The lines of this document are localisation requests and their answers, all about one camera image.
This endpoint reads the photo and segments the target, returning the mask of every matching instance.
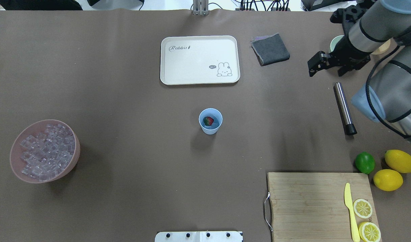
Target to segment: white floor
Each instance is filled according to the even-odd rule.
[[[124,8],[130,10],[138,10],[142,3],[139,0],[100,0],[93,6],[89,6],[87,0],[76,0],[82,7],[83,10],[112,10],[117,8]],[[190,9],[193,0],[145,0],[143,10],[174,10],[174,9]],[[209,3],[217,3],[223,9],[235,10],[240,6],[235,0],[209,0]],[[272,1],[264,1],[265,6],[268,8]],[[346,8],[350,5],[355,5],[356,1],[342,2],[333,4],[331,6],[318,9],[317,11],[333,12],[338,8]],[[258,10],[264,11],[264,6],[262,3],[257,3]],[[218,9],[219,7],[215,4],[210,4],[209,9]],[[291,11],[303,11],[301,8],[301,0],[290,0],[289,8]]]

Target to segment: blue cup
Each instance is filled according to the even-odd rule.
[[[210,117],[213,118],[213,123],[210,126],[206,126],[204,124],[204,118],[205,117]],[[221,112],[219,112],[217,109],[204,109],[200,114],[199,114],[199,125],[201,126],[201,129],[204,131],[206,134],[214,134],[218,131],[219,127],[222,125],[223,117]]]

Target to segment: yellow knife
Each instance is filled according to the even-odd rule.
[[[358,232],[357,222],[355,220],[355,213],[353,212],[352,195],[350,194],[350,184],[346,183],[344,187],[344,204],[349,209],[350,215],[350,230],[352,233],[352,240],[360,242],[360,233]]]

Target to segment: gray cloth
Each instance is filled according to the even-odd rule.
[[[256,37],[252,41],[252,48],[258,55],[261,65],[269,65],[290,58],[290,54],[285,47],[279,33],[269,37]]]

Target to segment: yellow lemon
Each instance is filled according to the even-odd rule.
[[[411,156],[401,150],[388,150],[385,153],[385,162],[392,169],[400,173],[411,172]]]
[[[381,234],[379,227],[372,222],[362,222],[359,226],[358,232],[360,233],[361,239],[365,242],[380,241]]]
[[[379,189],[390,192],[403,185],[403,177],[395,170],[384,169],[373,176],[373,182]]]
[[[373,208],[370,202],[364,199],[356,199],[353,202],[353,211],[360,218],[369,218],[373,214]]]

